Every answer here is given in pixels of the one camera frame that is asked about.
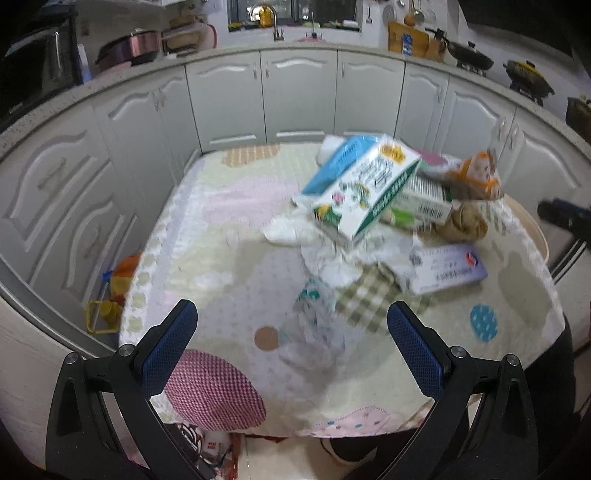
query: window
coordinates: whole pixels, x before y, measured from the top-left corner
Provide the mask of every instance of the window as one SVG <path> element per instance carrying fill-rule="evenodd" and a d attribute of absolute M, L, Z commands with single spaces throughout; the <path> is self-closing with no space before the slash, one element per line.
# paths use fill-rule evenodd
<path fill-rule="evenodd" d="M 357 0 L 269 0 L 277 11 L 280 24 L 299 24 L 312 20 L 319 23 L 356 19 Z M 228 21 L 251 21 L 251 9 L 260 4 L 256 0 L 228 0 Z M 258 20 L 258 10 L 252 13 L 252 19 Z"/>

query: black pants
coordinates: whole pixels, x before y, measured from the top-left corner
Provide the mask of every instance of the black pants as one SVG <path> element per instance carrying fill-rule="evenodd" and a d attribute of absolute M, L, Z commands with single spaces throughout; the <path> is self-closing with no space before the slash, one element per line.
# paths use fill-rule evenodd
<path fill-rule="evenodd" d="M 570 327 L 566 327 L 552 346 L 525 370 L 538 433 L 539 470 L 542 472 L 568 442 L 577 425 L 574 412 L 574 356 Z M 467 432 L 467 418 L 462 423 Z M 377 478 L 398 456 L 416 430 L 377 437 L 332 439 L 335 452 L 344 459 L 357 461 L 378 448 L 376 460 L 360 467 L 347 478 Z"/>

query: brown dot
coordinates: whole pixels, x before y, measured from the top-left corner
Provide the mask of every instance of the brown dot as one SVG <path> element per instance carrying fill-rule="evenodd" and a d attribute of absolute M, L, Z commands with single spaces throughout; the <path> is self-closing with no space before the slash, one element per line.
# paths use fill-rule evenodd
<path fill-rule="evenodd" d="M 279 348 L 279 333 L 274 327 L 261 327 L 255 333 L 255 345 L 263 352 Z"/>

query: tablecloth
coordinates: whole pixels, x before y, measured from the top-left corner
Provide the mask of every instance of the tablecloth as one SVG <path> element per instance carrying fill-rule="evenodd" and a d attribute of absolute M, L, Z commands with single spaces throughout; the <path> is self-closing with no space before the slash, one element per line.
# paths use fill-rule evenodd
<path fill-rule="evenodd" d="M 432 403 L 388 334 L 385 314 L 396 300 L 405 300 L 448 345 L 490 359 L 511 352 L 524 367 L 564 329 L 556 289 L 533 242 L 504 201 L 483 202 L 489 231 L 476 250 L 485 280 L 413 297 L 377 266 L 364 267 L 358 281 L 334 291 L 334 362 L 293 362 L 286 332 L 310 273 L 300 248 L 270 244 L 261 228 L 292 208 L 290 199 L 317 170 L 318 147 L 208 154 L 168 200 L 135 273 L 119 338 L 138 343 L 180 299 L 197 306 L 196 333 L 165 391 L 152 398 L 164 422 L 279 437 L 417 426 Z"/>

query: blue gripper pad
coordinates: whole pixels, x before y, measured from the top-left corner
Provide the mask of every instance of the blue gripper pad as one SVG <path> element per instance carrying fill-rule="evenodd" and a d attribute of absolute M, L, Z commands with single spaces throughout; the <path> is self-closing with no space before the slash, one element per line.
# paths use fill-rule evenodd
<path fill-rule="evenodd" d="M 134 370 L 145 398 L 162 393 L 196 329 L 194 303 L 180 300 L 165 320 L 142 338 Z"/>
<path fill-rule="evenodd" d="M 443 367 L 413 325 L 415 322 L 411 315 L 414 316 L 414 313 L 404 302 L 391 304 L 388 309 L 388 331 L 423 395 L 437 400 L 443 395 Z M 425 329 L 416 320 L 417 327 Z"/>

